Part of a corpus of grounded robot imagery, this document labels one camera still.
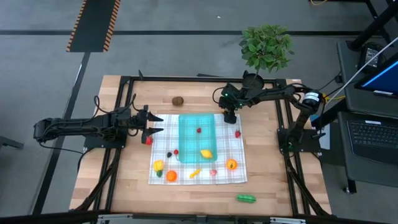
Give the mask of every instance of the teal container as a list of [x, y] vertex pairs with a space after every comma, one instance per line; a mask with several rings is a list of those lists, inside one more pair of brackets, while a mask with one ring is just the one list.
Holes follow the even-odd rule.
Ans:
[[[182, 163], [206, 163], [217, 160], [214, 114], [181, 114], [178, 117], [178, 159]], [[200, 151], [208, 149], [213, 157], [205, 159]]]

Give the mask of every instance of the orange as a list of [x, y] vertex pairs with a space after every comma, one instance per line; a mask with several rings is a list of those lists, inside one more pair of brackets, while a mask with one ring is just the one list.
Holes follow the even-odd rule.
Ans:
[[234, 159], [228, 159], [228, 161], [226, 161], [226, 167], [230, 170], [235, 170], [237, 166], [238, 163]]
[[166, 179], [170, 182], [177, 180], [177, 173], [174, 170], [170, 170], [166, 174]]

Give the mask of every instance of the white checkered tablecloth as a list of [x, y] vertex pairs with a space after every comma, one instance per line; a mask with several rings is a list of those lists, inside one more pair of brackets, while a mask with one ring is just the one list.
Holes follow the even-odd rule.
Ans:
[[[178, 149], [178, 115], [177, 114], [157, 114], [163, 122], [155, 122], [155, 128], [164, 128], [164, 131], [153, 135], [152, 154], [150, 157], [149, 184], [164, 185], [194, 185], [194, 184], [235, 184], [248, 181], [246, 175], [246, 162], [244, 158], [244, 148], [242, 136], [235, 137], [236, 130], [241, 128], [241, 120], [237, 114], [236, 124], [227, 124], [224, 122], [222, 114], [214, 114], [216, 140], [217, 140], [217, 161], [209, 163], [184, 164], [177, 160], [173, 154], [167, 158], [167, 153]], [[163, 160], [164, 169], [162, 177], [157, 177], [154, 171], [154, 161]], [[226, 168], [228, 159], [236, 160], [238, 166], [235, 170]], [[194, 178], [190, 174], [197, 169], [201, 172]], [[210, 170], [217, 170], [215, 176], [210, 175]], [[166, 179], [166, 173], [174, 170], [177, 173], [177, 180], [169, 182]]]

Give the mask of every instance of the red fruit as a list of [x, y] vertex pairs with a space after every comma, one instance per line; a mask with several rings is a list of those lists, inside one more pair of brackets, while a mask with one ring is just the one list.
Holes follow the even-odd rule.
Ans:
[[152, 142], [154, 142], [154, 140], [152, 139], [152, 137], [149, 136], [149, 137], [147, 137], [147, 141], [145, 142], [145, 144], [151, 145]]
[[235, 137], [239, 138], [241, 136], [241, 132], [240, 131], [235, 131]]

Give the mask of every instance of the wooden table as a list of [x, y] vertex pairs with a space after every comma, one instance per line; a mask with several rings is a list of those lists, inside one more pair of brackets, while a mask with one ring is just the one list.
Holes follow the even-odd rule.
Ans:
[[[102, 109], [113, 110], [120, 78], [104, 76], [99, 91]], [[134, 82], [133, 86], [133, 93], [137, 94], [134, 104], [136, 108], [148, 104], [154, 114], [221, 113], [222, 110], [211, 99], [214, 89], [221, 86], [225, 86], [225, 83], [138, 81]], [[182, 107], [172, 105], [172, 98], [175, 96], [184, 98]], [[216, 93], [216, 99], [219, 96], [220, 91]], [[287, 124], [284, 103], [281, 105], [284, 122]], [[122, 151], [111, 211], [291, 216], [286, 170], [276, 135], [278, 120], [275, 102], [262, 102], [252, 108], [243, 108], [238, 113], [242, 121], [248, 182], [227, 185], [149, 185], [151, 148], [141, 144], [140, 134], [134, 138], [128, 137], [126, 147]], [[294, 119], [298, 113], [299, 111], [292, 106]], [[70, 208], [79, 206], [97, 184], [103, 156], [104, 149], [95, 149], [83, 158]], [[300, 153], [300, 156], [306, 186], [323, 209], [330, 213], [319, 161], [310, 153]], [[107, 188], [104, 187], [100, 208], [104, 208]], [[297, 187], [295, 189], [298, 208], [302, 212], [300, 191]], [[255, 195], [257, 202], [237, 202], [237, 194]]]

